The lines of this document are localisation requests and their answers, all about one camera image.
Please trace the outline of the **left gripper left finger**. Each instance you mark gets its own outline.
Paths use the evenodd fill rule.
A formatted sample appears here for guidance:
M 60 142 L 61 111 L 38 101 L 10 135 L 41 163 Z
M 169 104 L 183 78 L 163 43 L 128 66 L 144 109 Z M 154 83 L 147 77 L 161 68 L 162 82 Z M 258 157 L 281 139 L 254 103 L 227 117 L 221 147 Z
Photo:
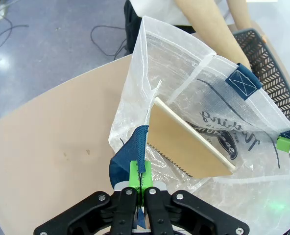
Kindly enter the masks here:
M 142 204 L 138 162 L 130 162 L 129 180 L 109 195 L 97 191 L 34 230 L 35 235 L 94 235 L 111 227 L 115 235 L 130 235 Z

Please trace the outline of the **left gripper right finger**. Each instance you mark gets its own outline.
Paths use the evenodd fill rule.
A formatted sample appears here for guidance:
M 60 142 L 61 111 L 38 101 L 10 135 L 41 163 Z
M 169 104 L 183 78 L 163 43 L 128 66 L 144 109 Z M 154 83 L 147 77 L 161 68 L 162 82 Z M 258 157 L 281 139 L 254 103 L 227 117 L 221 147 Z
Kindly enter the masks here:
M 192 235 L 247 235 L 249 226 L 185 190 L 170 194 L 152 181 L 151 164 L 144 163 L 142 199 L 153 235 L 174 234 L 173 225 Z

